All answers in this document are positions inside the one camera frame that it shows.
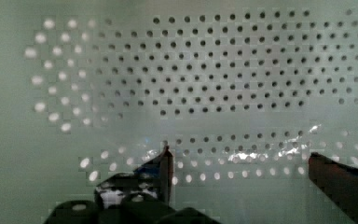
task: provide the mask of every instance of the white perforated sheet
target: white perforated sheet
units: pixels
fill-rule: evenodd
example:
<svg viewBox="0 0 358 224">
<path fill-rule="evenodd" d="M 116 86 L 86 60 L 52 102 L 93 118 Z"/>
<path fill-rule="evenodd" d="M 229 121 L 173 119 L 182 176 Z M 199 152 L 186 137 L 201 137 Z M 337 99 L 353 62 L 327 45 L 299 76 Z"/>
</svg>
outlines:
<svg viewBox="0 0 358 224">
<path fill-rule="evenodd" d="M 33 220 L 44 221 L 55 202 L 92 198 L 101 180 L 168 143 L 175 209 L 192 206 L 222 223 L 351 223 L 308 180 L 308 158 L 318 151 L 358 167 L 358 2 L 14 8 L 0 32 L 17 47 L 0 66 L 12 73 L 8 86 L 21 84 L 6 90 L 17 103 L 2 108 L 24 116 L 7 144 L 10 157 L 29 155 L 23 178 L 43 188 L 24 205 L 37 208 Z M 41 143 L 27 145 L 25 135 Z M 46 173 L 51 179 L 38 182 Z"/>
</svg>

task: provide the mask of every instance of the black object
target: black object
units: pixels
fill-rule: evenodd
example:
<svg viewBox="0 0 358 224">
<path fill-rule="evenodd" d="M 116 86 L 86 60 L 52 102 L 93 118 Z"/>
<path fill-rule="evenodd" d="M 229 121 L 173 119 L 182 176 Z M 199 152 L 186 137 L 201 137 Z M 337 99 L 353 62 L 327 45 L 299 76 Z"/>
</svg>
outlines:
<svg viewBox="0 0 358 224">
<path fill-rule="evenodd" d="M 101 209 L 119 206 L 131 193 L 146 193 L 168 204 L 171 196 L 173 158 L 164 147 L 155 159 L 133 173 L 119 173 L 104 180 L 94 190 L 95 202 Z"/>
<path fill-rule="evenodd" d="M 91 201 L 69 201 L 58 205 L 45 224 L 89 224 L 95 223 L 98 207 Z"/>
<path fill-rule="evenodd" d="M 119 209 L 103 210 L 98 224 L 219 224 L 193 208 L 175 212 L 167 204 L 145 193 L 123 199 Z"/>
<path fill-rule="evenodd" d="M 309 166 L 310 180 L 358 223 L 358 169 L 319 153 L 311 153 Z"/>
</svg>

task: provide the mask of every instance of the perforated metal panel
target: perforated metal panel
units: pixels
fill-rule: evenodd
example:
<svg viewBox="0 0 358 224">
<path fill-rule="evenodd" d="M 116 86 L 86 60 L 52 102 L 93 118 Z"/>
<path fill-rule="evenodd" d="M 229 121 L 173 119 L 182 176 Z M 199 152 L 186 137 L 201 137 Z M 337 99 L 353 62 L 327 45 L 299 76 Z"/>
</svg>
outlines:
<svg viewBox="0 0 358 224">
<path fill-rule="evenodd" d="M 358 167 L 358 1 L 0 1 L 0 223 L 164 142 L 176 209 L 351 223 L 308 158 Z"/>
</svg>

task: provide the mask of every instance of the hole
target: hole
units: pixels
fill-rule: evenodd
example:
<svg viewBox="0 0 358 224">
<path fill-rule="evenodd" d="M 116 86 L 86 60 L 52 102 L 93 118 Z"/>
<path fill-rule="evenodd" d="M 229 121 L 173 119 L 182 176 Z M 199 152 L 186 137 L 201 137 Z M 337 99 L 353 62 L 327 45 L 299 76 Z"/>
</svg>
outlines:
<svg viewBox="0 0 358 224">
<path fill-rule="evenodd" d="M 174 176 L 174 177 L 172 178 L 172 184 L 173 184 L 173 185 L 177 185 L 177 184 L 178 184 L 178 177 Z"/>
<path fill-rule="evenodd" d="M 43 22 L 43 26 L 45 27 L 45 29 L 50 30 L 55 27 L 55 22 L 52 19 L 46 19 Z"/>
<path fill-rule="evenodd" d="M 89 181 L 95 181 L 98 177 L 98 171 L 93 171 L 89 174 Z"/>
<path fill-rule="evenodd" d="M 63 133 L 69 133 L 71 131 L 71 124 L 70 123 L 64 123 L 62 126 L 61 126 L 61 131 Z"/>
<path fill-rule="evenodd" d="M 219 180 L 220 179 L 220 174 L 219 173 L 214 173 L 214 179 Z"/>
<path fill-rule="evenodd" d="M 191 175 L 187 175 L 187 176 L 186 176 L 186 182 L 187 182 L 187 183 L 190 183 L 191 180 L 192 180 Z"/>
</svg>

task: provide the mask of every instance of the metal surface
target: metal surface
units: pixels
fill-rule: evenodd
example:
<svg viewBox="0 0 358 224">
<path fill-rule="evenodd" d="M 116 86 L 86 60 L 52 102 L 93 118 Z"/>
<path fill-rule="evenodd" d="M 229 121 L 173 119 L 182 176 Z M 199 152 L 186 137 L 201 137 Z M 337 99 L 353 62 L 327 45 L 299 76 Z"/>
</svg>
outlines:
<svg viewBox="0 0 358 224">
<path fill-rule="evenodd" d="M 358 167 L 358 1 L 0 0 L 0 223 L 158 154 L 172 207 L 351 223 L 308 179 Z"/>
</svg>

